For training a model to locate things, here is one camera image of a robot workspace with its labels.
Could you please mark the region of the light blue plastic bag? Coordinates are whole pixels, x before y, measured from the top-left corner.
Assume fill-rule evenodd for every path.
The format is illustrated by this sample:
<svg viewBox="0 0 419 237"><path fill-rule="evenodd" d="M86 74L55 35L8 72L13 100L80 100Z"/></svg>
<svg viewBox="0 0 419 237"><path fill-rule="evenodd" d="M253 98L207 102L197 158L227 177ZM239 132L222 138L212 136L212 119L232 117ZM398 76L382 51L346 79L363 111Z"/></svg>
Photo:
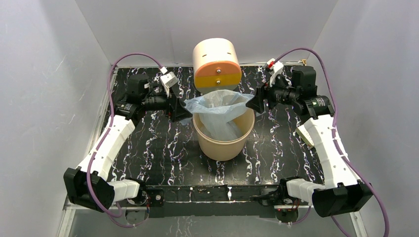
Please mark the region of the light blue plastic bag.
<svg viewBox="0 0 419 237"><path fill-rule="evenodd" d="M197 119L197 128L207 137L219 142L232 142L248 137L254 127L254 111L246 103L254 98L233 90L212 91L199 97L185 100L185 109L191 118L182 118L186 125Z"/></svg>

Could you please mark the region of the beige round trash bin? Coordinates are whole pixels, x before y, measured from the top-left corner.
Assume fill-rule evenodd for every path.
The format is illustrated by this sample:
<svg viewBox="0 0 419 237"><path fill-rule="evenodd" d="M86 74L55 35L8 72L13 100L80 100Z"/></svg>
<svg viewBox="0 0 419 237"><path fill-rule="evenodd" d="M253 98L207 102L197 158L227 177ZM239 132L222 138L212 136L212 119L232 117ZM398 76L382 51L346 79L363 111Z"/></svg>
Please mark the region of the beige round trash bin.
<svg viewBox="0 0 419 237"><path fill-rule="evenodd" d="M247 109L233 122L238 126L242 136L232 141L218 141L206 136L201 131L203 123L198 115L192 117L192 124L198 136L199 146L207 157L215 161L227 161L235 158L242 151L254 127L254 111Z"/></svg>

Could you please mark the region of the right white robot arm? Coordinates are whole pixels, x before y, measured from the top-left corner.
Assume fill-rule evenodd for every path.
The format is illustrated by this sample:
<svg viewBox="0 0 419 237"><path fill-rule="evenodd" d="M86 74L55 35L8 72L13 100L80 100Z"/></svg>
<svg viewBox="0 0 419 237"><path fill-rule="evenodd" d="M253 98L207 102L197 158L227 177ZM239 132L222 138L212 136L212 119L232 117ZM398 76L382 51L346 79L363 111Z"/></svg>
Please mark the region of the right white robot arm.
<svg viewBox="0 0 419 237"><path fill-rule="evenodd" d="M291 83L282 75L282 66L264 66L270 79L259 86L246 106L258 113L277 104L291 105L304 123L296 130L310 148L316 150L324 173L319 185L299 177L283 178L276 191L284 204L296 199L314 206L321 217L359 211L372 197L368 185L345 163L343 149L337 150L337 129L333 126L335 110L331 100L317 94L316 71L311 66L292 68Z"/></svg>

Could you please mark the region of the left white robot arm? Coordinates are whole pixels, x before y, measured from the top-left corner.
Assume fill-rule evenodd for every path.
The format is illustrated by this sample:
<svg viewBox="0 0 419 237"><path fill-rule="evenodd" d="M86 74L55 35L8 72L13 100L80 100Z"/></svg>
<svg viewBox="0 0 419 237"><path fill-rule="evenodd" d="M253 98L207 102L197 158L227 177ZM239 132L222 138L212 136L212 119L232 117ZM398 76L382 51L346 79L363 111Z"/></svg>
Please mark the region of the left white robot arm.
<svg viewBox="0 0 419 237"><path fill-rule="evenodd" d="M170 122L192 116L175 93L179 82L175 74L168 72L160 76L160 82L160 85L153 84L146 75L127 79L125 94L110 103L114 112L93 148L76 168L68 168L63 175L70 203L106 212L124 199L135 205L147 201L144 182L134 178L114 182L107 179L122 145L147 111L163 111Z"/></svg>

